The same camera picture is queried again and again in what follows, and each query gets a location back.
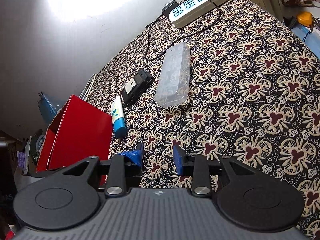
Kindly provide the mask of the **clear plastic case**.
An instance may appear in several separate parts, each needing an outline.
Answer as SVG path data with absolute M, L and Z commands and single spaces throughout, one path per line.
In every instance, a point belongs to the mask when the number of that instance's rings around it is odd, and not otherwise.
M 155 101 L 163 108 L 186 102 L 189 93 L 190 48 L 185 42 L 172 46 L 165 53 Z

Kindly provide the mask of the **white tube blue cap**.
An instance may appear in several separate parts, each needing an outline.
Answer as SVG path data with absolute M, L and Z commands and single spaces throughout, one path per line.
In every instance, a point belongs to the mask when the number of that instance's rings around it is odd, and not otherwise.
M 111 116 L 115 138 L 120 139 L 125 137 L 127 134 L 127 127 L 120 96 L 116 96 L 111 104 Z

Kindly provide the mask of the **blue plastic bag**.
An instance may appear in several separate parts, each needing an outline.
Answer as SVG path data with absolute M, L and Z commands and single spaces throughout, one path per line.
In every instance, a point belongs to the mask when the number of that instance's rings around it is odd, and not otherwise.
M 39 93 L 38 108 L 46 124 L 50 124 L 63 107 L 64 102 L 54 99 L 44 92 Z

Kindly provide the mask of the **black power adapter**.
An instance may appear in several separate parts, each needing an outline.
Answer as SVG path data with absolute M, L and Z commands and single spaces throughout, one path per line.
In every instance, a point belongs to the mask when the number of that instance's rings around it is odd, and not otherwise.
M 176 0 L 169 1 L 163 8 L 162 8 L 162 14 L 169 18 L 169 15 L 171 11 L 173 11 L 176 7 L 179 6 L 179 3 Z

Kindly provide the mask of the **floral patterned cloth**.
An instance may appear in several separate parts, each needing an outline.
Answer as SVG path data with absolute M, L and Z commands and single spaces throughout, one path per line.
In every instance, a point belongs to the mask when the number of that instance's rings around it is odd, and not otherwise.
M 183 29 L 162 17 L 98 74 L 89 103 L 111 103 L 139 69 L 159 78 L 161 52 L 177 39 L 190 48 L 185 103 L 162 108 L 153 83 L 124 108 L 127 136 L 110 155 L 144 145 L 144 188 L 190 188 L 172 148 L 216 160 L 234 157 L 294 186 L 304 198 L 297 227 L 319 239 L 319 59 L 285 25 L 250 0 L 226 0 Z

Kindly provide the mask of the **red cardboard box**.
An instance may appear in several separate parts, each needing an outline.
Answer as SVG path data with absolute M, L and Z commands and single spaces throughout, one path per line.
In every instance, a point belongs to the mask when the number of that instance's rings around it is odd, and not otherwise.
M 91 155 L 107 160 L 112 131 L 109 114 L 71 95 L 47 128 L 36 171 L 67 167 Z

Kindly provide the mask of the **black rectangular device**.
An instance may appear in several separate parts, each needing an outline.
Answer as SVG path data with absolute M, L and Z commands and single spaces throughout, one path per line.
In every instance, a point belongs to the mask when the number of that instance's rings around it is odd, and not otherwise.
M 121 91 L 124 105 L 126 107 L 132 106 L 153 82 L 154 77 L 148 71 L 140 69 Z

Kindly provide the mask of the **white power strip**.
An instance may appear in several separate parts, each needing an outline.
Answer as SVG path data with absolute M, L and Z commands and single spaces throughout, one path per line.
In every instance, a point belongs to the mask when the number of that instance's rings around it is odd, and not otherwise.
M 170 22 L 178 29 L 181 29 L 213 10 L 226 0 L 185 0 L 169 14 Z

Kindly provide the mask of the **orange round object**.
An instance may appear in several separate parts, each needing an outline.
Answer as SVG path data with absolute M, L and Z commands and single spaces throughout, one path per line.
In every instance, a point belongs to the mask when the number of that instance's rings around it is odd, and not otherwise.
M 312 13 L 308 11 L 301 11 L 296 16 L 297 22 L 305 27 L 311 28 L 313 26 Z

